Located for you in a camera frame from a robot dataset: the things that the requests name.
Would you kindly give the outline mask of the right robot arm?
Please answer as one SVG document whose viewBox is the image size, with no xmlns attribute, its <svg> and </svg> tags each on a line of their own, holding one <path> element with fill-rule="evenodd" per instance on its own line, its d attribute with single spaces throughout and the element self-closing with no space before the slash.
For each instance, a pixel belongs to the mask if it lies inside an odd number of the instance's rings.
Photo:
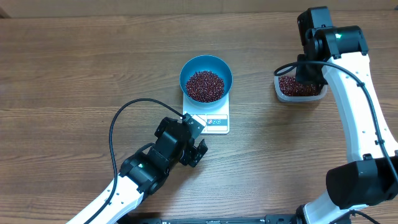
<svg viewBox="0 0 398 224">
<path fill-rule="evenodd" d="M 336 223 L 355 210 L 397 196 L 397 141 L 379 105 L 362 30 L 335 27 L 325 6 L 307 9 L 297 24 L 304 49 L 297 78 L 331 88 L 348 160 L 327 172 L 326 191 L 303 207 L 303 220 Z"/>
</svg>

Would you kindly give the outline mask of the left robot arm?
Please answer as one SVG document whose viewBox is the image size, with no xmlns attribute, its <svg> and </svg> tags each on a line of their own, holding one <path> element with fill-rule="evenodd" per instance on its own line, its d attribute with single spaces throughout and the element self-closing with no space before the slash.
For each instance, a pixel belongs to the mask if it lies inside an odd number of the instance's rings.
<svg viewBox="0 0 398 224">
<path fill-rule="evenodd" d="M 205 141 L 195 145 L 206 127 L 198 115 L 185 115 L 182 122 L 165 117 L 155 143 L 142 146 L 121 165 L 106 189 L 69 223 L 116 223 L 158 191 L 177 163 L 196 167 L 207 152 Z"/>
</svg>

